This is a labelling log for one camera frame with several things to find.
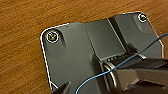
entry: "wooden table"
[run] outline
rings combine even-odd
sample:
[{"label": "wooden table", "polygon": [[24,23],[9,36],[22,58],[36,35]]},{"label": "wooden table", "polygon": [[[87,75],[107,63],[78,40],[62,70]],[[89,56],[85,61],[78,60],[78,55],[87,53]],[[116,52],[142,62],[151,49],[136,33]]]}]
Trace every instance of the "wooden table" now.
[{"label": "wooden table", "polygon": [[51,93],[40,44],[44,29],[134,11],[146,13],[158,35],[168,32],[167,0],[1,0],[0,93]]}]

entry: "screw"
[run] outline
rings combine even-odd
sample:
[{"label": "screw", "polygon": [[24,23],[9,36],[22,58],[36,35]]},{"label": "screw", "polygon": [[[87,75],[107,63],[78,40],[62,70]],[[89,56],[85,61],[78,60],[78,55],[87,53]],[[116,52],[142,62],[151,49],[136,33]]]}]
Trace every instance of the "screw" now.
[{"label": "screw", "polygon": [[58,34],[57,32],[54,32],[54,31],[49,31],[47,33],[47,40],[48,42],[50,43],[55,43],[58,41]]},{"label": "screw", "polygon": [[145,14],[139,14],[138,18],[141,22],[145,22],[147,19],[147,16]]}]

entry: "cable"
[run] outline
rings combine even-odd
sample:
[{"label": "cable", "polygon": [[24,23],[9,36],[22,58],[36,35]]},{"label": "cable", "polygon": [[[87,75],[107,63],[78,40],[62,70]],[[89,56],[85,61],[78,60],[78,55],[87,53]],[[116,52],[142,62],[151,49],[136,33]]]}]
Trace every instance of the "cable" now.
[{"label": "cable", "polygon": [[96,75],[96,76],[93,76],[93,77],[91,77],[91,78],[85,80],[85,81],[77,88],[75,94],[78,94],[79,89],[80,89],[85,83],[87,83],[88,81],[90,81],[90,80],[92,80],[92,79],[94,79],[94,78],[97,78],[97,77],[99,77],[99,76],[102,76],[102,75],[104,75],[104,74],[107,74],[107,73],[113,71],[114,69],[118,68],[119,66],[121,66],[122,64],[124,64],[125,62],[127,62],[128,60],[130,60],[130,59],[134,58],[135,56],[137,56],[138,54],[141,54],[141,53],[143,53],[144,51],[146,51],[146,50],[147,50],[148,48],[150,48],[154,43],[156,43],[157,41],[159,41],[160,39],[162,39],[162,38],[165,37],[165,36],[168,36],[168,32],[165,33],[165,34],[163,34],[163,35],[161,35],[161,36],[158,37],[157,39],[155,39],[152,43],[150,43],[150,44],[149,44],[146,48],[144,48],[142,51],[140,51],[139,53],[136,53],[136,54],[130,56],[129,58],[127,58],[126,60],[124,60],[123,62],[121,62],[121,63],[118,64],[117,66],[115,66],[113,69],[111,69],[111,70],[109,70],[109,71],[106,71],[106,72],[103,72],[103,73],[101,73],[101,74],[98,74],[98,75]]}]

